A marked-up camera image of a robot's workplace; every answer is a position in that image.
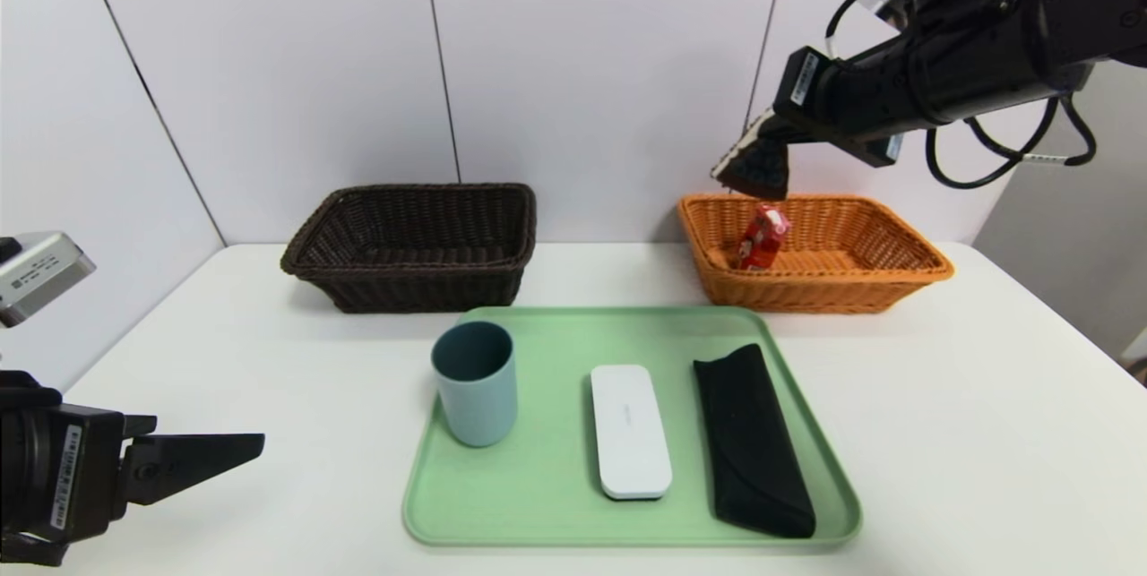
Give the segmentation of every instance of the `barcode label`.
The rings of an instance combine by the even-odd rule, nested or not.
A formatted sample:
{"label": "barcode label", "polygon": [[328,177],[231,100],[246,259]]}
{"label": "barcode label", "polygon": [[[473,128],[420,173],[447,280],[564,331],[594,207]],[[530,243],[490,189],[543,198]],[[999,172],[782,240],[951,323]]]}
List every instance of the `barcode label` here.
{"label": "barcode label", "polygon": [[71,501],[72,478],[76,476],[76,459],[79,457],[79,441],[84,429],[69,426],[64,435],[64,451],[60,457],[60,478],[56,480],[56,497],[52,500],[50,524],[61,531],[68,524],[68,504]]}
{"label": "barcode label", "polygon": [[793,94],[789,95],[793,103],[804,106],[804,98],[809,95],[809,88],[812,87],[812,77],[817,73],[817,65],[819,64],[820,60],[811,50],[804,55],[804,64],[801,65],[801,73],[796,78],[796,85],[793,86]]}

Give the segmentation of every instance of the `black pouch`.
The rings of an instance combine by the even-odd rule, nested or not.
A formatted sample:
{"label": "black pouch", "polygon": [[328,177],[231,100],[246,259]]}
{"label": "black pouch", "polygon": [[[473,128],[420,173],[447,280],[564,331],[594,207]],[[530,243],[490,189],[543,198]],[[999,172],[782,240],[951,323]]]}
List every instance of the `black pouch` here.
{"label": "black pouch", "polygon": [[774,536],[817,528],[785,415],[757,344],[693,361],[709,436],[717,517]]}

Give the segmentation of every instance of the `white device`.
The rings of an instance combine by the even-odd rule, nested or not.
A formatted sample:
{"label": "white device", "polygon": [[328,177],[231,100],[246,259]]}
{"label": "white device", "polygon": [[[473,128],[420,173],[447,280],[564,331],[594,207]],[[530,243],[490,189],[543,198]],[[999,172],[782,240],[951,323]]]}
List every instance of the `white device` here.
{"label": "white device", "polygon": [[673,481],[665,429],[647,368],[598,366],[590,373],[601,488],[615,500],[651,500]]}
{"label": "white device", "polygon": [[0,238],[0,329],[24,322],[94,271],[64,233]]}

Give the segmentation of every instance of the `label sticker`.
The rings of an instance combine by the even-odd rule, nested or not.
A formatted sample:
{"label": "label sticker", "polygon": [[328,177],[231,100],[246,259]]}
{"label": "label sticker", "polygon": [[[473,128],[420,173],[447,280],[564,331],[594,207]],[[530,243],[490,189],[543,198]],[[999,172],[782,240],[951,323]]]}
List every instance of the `label sticker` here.
{"label": "label sticker", "polygon": [[896,162],[896,158],[900,156],[902,143],[904,143],[904,133],[895,134],[888,138],[888,149],[884,150],[884,155],[888,155],[889,159]]}
{"label": "label sticker", "polygon": [[820,60],[817,55],[810,52],[804,55],[804,64],[801,65],[801,75],[796,78],[796,86],[793,87],[793,94],[789,99],[793,103],[797,106],[804,106],[804,98],[809,95],[809,88],[812,87],[812,77],[817,73],[817,65],[820,64]]}
{"label": "label sticker", "polygon": [[60,457],[60,478],[56,480],[56,497],[52,500],[49,524],[64,530],[68,526],[68,506],[71,499],[72,478],[76,476],[76,459],[79,457],[79,441],[84,429],[71,425],[64,435],[64,450]]}

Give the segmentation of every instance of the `white remote control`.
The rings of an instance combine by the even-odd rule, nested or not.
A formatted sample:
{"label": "white remote control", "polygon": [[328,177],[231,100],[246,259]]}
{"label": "white remote control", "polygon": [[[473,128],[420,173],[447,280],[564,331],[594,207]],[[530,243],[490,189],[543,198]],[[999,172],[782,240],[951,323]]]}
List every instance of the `white remote control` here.
{"label": "white remote control", "polygon": [[647,368],[598,366],[590,373],[601,488],[615,500],[651,500],[673,481],[669,446]]}

